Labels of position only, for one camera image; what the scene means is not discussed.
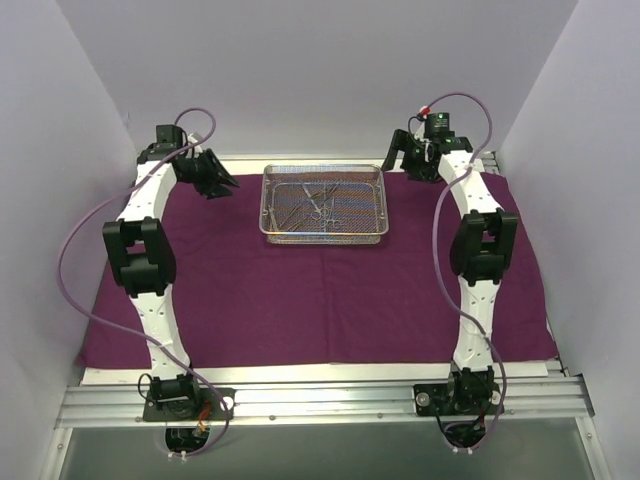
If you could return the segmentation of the metal mesh instrument tray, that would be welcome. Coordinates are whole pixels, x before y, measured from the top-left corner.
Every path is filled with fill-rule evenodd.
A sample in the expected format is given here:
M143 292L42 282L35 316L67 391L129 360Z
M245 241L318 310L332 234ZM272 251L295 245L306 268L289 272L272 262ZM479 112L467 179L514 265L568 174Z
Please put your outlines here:
M268 165L259 229L271 244L377 244L389 231L384 175L369 164Z

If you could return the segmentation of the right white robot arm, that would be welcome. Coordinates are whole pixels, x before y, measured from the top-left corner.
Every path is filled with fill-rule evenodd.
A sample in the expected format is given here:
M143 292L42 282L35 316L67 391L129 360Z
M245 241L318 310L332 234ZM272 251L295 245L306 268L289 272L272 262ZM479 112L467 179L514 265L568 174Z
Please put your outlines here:
M409 128L394 132L382 169L392 170L402 153L401 168L409 177L443 180L442 195L450 195L458 209L460 224L449 264L460 288L460 300L452 303L459 315L459 330L452 381L443 391L447 406L464 413L480 397L491 399L498 394L491 334L497 294L513 256L518 216L496 201L473 167L469 140L450 128L447 113L424 107L413 118L420 126L415 132Z

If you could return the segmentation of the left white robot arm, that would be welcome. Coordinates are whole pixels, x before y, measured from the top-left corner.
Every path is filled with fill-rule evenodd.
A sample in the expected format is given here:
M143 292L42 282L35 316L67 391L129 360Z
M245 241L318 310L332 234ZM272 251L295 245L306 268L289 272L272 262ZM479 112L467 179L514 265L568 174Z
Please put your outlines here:
M137 179L124 210L102 236L114 280L124 289L142 326L151 361L147 401L190 419L204 402L203 388L188 371L173 307L177 260L162 225L174 187L192 186L207 200L229 197L239 183L210 149L175 124L158 125L156 140L137 160Z

